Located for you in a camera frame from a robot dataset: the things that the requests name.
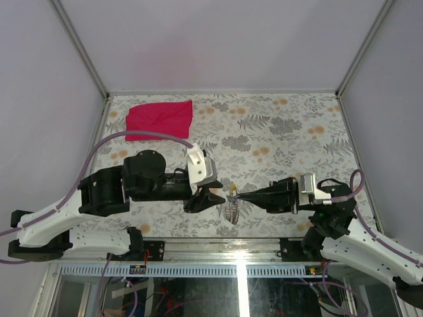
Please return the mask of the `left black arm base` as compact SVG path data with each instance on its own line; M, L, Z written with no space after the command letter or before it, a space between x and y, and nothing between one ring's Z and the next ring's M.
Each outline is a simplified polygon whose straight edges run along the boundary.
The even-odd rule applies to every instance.
M147 240L143 243L145 262L162 262L165 255L165 242L162 240Z

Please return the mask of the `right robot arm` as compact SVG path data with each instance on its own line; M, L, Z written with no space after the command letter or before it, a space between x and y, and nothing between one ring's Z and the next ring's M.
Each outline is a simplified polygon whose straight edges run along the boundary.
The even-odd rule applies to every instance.
M373 230L361 216L348 184L332 180L324 186L306 173L273 181L266 188L237 195L270 214L312 211L312 226L301 241L308 260L322 257L346 264L395 290L415 308L422 308L422 255Z

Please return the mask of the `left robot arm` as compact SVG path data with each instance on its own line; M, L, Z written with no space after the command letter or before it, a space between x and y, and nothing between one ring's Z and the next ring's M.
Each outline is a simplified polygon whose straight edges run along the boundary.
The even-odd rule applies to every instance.
M222 188L215 164L204 151L185 168L166 171L167 162L157 151L144 150L123 164L103 168L79 182L64 203L43 211L16 210L11 228L17 237L9 242L8 255L17 262L48 262L70 254L104 256L120 262L147 263L154 258L136 227L89 231L81 224L129 212L132 202L180 201L185 213L199 213L225 203L212 193Z

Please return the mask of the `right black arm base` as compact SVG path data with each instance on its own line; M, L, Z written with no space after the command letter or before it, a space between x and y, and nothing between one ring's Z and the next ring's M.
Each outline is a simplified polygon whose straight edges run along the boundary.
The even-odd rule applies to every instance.
M304 253L301 242L301 238L279 238L276 256L283 262L308 262L309 258Z

